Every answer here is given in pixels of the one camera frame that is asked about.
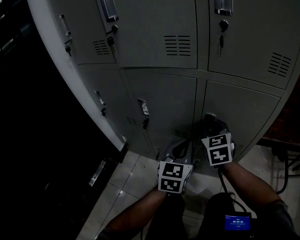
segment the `leg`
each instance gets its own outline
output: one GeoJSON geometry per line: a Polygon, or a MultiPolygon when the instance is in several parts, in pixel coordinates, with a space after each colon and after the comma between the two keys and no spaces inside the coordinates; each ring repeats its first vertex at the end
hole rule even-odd
{"type": "Polygon", "coordinates": [[[145,239],[188,239],[182,220],[184,210],[185,201],[180,194],[167,195],[155,212],[145,239]]]}
{"type": "Polygon", "coordinates": [[[226,193],[215,194],[207,203],[197,239],[217,239],[225,224],[225,215],[235,212],[233,201],[226,193]]]}

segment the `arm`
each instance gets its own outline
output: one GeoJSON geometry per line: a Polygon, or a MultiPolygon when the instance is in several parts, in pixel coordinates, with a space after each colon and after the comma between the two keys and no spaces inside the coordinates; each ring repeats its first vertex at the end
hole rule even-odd
{"type": "Polygon", "coordinates": [[[111,220],[106,228],[118,233],[127,233],[133,237],[151,220],[166,195],[167,192],[158,190],[158,186],[156,186],[111,220]]]}
{"type": "Polygon", "coordinates": [[[238,163],[225,164],[222,172],[240,198],[255,212],[267,204],[281,200],[269,184],[238,163]]]}

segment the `screen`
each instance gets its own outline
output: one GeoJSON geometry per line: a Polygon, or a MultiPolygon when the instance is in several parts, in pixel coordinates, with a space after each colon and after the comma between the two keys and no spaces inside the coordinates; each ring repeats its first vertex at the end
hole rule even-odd
{"type": "Polygon", "coordinates": [[[224,229],[231,231],[250,230],[250,217],[226,215],[224,229]]]}

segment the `locker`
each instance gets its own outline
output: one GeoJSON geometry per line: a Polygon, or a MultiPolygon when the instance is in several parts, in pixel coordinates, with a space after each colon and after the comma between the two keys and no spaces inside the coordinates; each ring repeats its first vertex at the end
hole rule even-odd
{"type": "Polygon", "coordinates": [[[96,0],[51,0],[64,41],[78,64],[115,63],[96,0]]]}
{"type": "Polygon", "coordinates": [[[238,157],[266,123],[279,100],[262,92],[207,81],[202,116],[212,112],[227,123],[238,157]]]}
{"type": "Polygon", "coordinates": [[[154,158],[153,149],[141,131],[120,72],[100,69],[82,70],[81,73],[100,110],[105,107],[106,118],[114,131],[128,141],[129,150],[154,158]]]}
{"type": "Polygon", "coordinates": [[[106,31],[118,26],[112,37],[120,67],[197,68],[195,0],[113,0],[117,20],[108,22],[96,1],[106,31]]]}
{"type": "Polygon", "coordinates": [[[139,70],[127,70],[127,76],[139,108],[149,113],[147,134],[156,152],[164,153],[173,142],[191,136],[196,79],[139,70]]]}
{"type": "Polygon", "coordinates": [[[300,0],[232,3],[232,16],[220,15],[210,0],[208,70],[285,89],[300,48],[300,0]],[[221,20],[228,29],[220,56],[221,20]]]}

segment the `tile floor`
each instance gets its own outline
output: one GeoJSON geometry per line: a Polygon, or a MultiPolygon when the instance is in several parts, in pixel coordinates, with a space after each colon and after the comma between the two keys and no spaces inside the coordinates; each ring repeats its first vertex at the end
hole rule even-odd
{"type": "MultiPolygon", "coordinates": [[[[270,148],[255,146],[239,163],[269,183],[275,190],[282,188],[284,163],[272,155],[270,148]]],[[[158,166],[158,161],[128,152],[123,163],[117,166],[77,240],[96,239],[109,221],[150,191],[158,182],[158,166]]],[[[227,190],[235,193],[226,179],[224,182],[227,190]]],[[[195,172],[192,174],[185,188],[186,206],[182,217],[189,239],[195,238],[198,234],[205,213],[205,203],[210,197],[222,191],[219,178],[195,172]]],[[[300,234],[300,177],[290,177],[287,188],[280,197],[288,205],[294,227],[300,234]]],[[[237,194],[236,200],[244,204],[237,194]]],[[[251,211],[246,205],[244,206],[247,211],[251,211]]],[[[252,217],[256,218],[256,214],[251,212],[252,217]]],[[[150,223],[143,230],[143,239],[146,237],[149,225],[150,223]]]]}

